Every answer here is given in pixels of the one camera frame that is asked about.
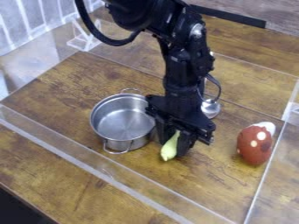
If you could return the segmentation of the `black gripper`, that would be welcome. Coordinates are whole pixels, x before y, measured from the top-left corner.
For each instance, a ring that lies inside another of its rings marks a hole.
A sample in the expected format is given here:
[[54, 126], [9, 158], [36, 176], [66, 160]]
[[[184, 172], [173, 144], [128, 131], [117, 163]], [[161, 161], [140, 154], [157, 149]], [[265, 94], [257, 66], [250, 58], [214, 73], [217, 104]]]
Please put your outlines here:
[[166, 97], [148, 94], [145, 113], [154, 119], [158, 143], [165, 144], [176, 130], [182, 130], [177, 138], [176, 156], [185, 155], [194, 141], [205, 144], [212, 142], [214, 123], [202, 114], [200, 100], [189, 98]]

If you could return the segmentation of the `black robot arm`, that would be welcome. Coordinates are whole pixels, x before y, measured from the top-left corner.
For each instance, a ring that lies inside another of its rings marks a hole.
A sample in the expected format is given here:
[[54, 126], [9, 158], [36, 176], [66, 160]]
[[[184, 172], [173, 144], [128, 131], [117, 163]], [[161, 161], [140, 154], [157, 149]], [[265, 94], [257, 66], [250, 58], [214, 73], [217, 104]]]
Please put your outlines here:
[[180, 134], [176, 155], [182, 156], [196, 141], [210, 142], [216, 129], [201, 112], [204, 81], [214, 61], [201, 15], [182, 0], [102, 1], [121, 28], [150, 32], [157, 40], [165, 63], [164, 95], [145, 97], [145, 112], [154, 119], [161, 144]]

